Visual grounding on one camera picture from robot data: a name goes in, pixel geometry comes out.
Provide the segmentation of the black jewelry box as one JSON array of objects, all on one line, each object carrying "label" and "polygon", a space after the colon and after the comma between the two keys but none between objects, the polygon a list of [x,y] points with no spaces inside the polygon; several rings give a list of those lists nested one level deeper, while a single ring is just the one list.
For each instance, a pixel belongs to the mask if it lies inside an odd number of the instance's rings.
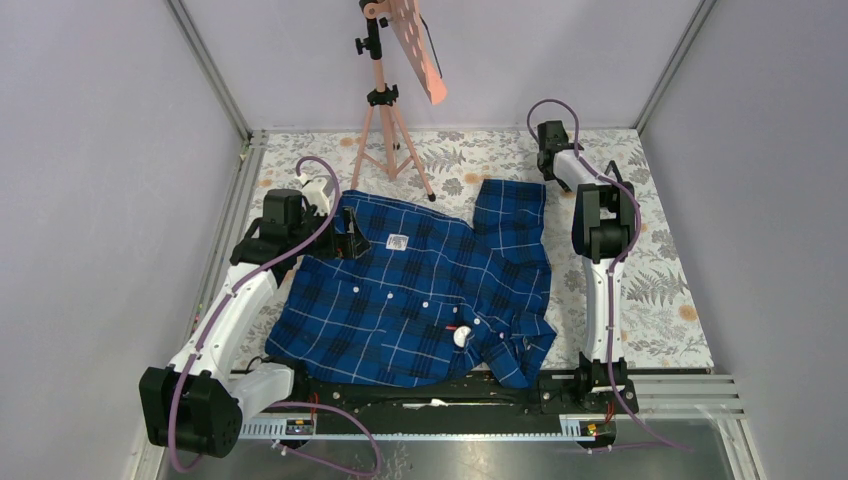
[{"label": "black jewelry box", "polygon": [[614,180],[618,184],[621,184],[623,182],[623,177],[620,173],[617,163],[614,160],[610,160],[607,163],[607,166],[604,170],[604,176],[610,180]]}]

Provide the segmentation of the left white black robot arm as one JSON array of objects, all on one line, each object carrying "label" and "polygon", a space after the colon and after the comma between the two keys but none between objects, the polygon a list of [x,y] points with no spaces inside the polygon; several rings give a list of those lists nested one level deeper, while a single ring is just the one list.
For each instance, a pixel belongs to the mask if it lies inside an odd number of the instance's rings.
[{"label": "left white black robot arm", "polygon": [[354,259],[369,246],[353,208],[332,207],[322,189],[270,190],[197,330],[167,366],[150,367],[140,379],[150,443],[223,458],[243,426],[273,403],[304,407],[311,387],[289,366],[262,363],[232,378],[239,347],[298,257]]}]

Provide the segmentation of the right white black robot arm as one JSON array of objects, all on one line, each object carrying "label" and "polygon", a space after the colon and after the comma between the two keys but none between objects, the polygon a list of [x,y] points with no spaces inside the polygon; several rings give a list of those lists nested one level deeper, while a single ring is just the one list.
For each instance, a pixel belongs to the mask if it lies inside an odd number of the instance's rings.
[{"label": "right white black robot arm", "polygon": [[579,354],[573,396],[583,410],[597,412],[626,386],[621,345],[624,261],[637,234],[633,185],[614,161],[598,172],[579,154],[563,123],[536,127],[537,166],[547,181],[575,194],[572,246],[586,275],[587,344]]}]

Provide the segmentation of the blue plaid shirt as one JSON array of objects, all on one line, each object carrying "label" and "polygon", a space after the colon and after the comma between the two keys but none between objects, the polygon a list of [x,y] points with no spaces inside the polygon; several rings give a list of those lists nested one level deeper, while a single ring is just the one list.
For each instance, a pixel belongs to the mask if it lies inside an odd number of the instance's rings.
[{"label": "blue plaid shirt", "polygon": [[[264,345],[315,379],[414,388],[486,365],[531,386],[556,334],[542,243],[546,189],[487,179],[471,221],[399,199],[344,192],[370,242],[358,259],[306,256]],[[468,326],[464,348],[453,330]]]}]

